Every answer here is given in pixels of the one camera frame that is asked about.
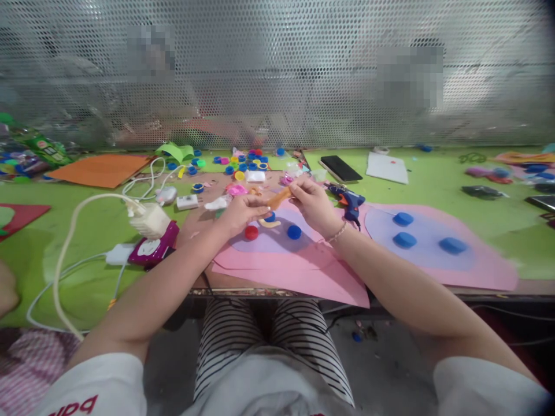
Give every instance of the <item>smartphone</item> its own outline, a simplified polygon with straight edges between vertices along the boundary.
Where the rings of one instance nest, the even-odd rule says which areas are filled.
[[[355,182],[362,179],[362,176],[345,163],[345,161],[339,156],[322,156],[320,158],[320,165],[322,165],[340,182]]]
[[[549,212],[555,212],[555,195],[529,196],[526,202]]]

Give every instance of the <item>green table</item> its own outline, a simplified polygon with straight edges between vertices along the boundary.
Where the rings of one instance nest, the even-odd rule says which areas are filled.
[[[488,156],[506,151],[506,148],[480,148]],[[539,148],[519,148],[524,153],[538,153]],[[409,172],[409,185],[401,185],[364,176],[368,150],[326,150],[305,152],[313,169],[319,168],[323,155],[337,154],[364,176],[350,187],[375,203],[412,203],[430,205],[463,220],[484,241],[500,250],[518,266],[521,280],[518,295],[554,295],[555,231],[538,218],[542,211],[523,201],[537,192],[525,185],[498,185],[486,179],[464,175],[469,165],[461,165],[458,155],[472,151],[465,149],[435,150],[424,153],[413,148],[394,149],[391,155],[405,160]],[[228,152],[204,152],[208,172],[223,172],[221,165],[212,163],[214,156],[229,156]],[[272,157],[270,166],[275,170],[286,167],[289,160]],[[483,201],[460,191],[462,185],[485,184],[502,189],[511,198]],[[173,183],[179,195],[190,193],[189,185]],[[132,195],[146,189],[138,186]],[[15,235],[0,243],[0,258],[12,269],[18,280],[21,304],[1,322],[5,326],[29,326],[25,315],[35,296],[46,283],[52,281],[60,248],[69,228],[74,208],[91,195],[106,190],[67,183],[30,183],[0,185],[0,202],[51,205],[52,209]],[[113,192],[120,193],[121,188]],[[137,242],[139,237],[129,226],[122,202],[112,198],[101,199],[86,206],[79,217],[77,231],[65,258],[65,266],[111,250],[115,244]],[[177,211],[175,204],[165,208],[171,218],[181,224],[187,211]],[[61,303],[68,317],[78,328],[94,326],[105,314],[113,296],[119,266],[108,266],[103,259],[78,267],[61,285]],[[129,266],[123,276],[120,293],[143,274],[136,266]],[[485,291],[454,288],[460,294],[479,294]],[[34,318],[45,324],[61,328],[54,311],[51,290],[38,302]]]

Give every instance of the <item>striped pants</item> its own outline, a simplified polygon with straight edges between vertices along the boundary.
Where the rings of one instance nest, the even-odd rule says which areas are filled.
[[[354,406],[351,387],[314,300],[286,299],[273,317],[270,345],[283,348],[318,372],[331,389]],[[241,299],[208,301],[197,360],[194,400],[246,350],[266,345],[249,305]]]

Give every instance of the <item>hand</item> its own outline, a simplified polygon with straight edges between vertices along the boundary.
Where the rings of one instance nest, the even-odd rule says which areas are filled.
[[[321,187],[310,178],[300,177],[289,185],[295,198],[289,201],[300,209],[306,223],[328,239],[343,227],[343,221],[334,212],[334,206]]]
[[[236,196],[224,213],[216,221],[228,234],[228,238],[235,237],[253,221],[270,216],[268,201],[255,195]]]

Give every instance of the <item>metal mesh wall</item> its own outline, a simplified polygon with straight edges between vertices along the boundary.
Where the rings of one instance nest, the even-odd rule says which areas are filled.
[[[88,148],[542,143],[555,131],[542,1],[0,5],[0,110]]]

